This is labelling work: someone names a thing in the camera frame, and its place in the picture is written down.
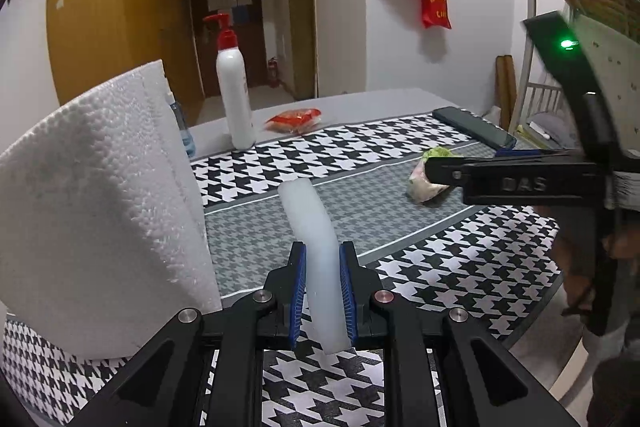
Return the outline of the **person's right hand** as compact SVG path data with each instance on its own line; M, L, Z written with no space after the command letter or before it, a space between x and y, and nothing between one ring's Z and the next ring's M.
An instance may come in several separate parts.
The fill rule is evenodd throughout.
M563 315L581 315L591 325L605 324L614 307L616 272L620 262L629 261L627 272L636 276L639 262L639 227L618 229L602 239L591 239L589 247L578 245L570 233L559 229L550 257L561 269L566 308Z

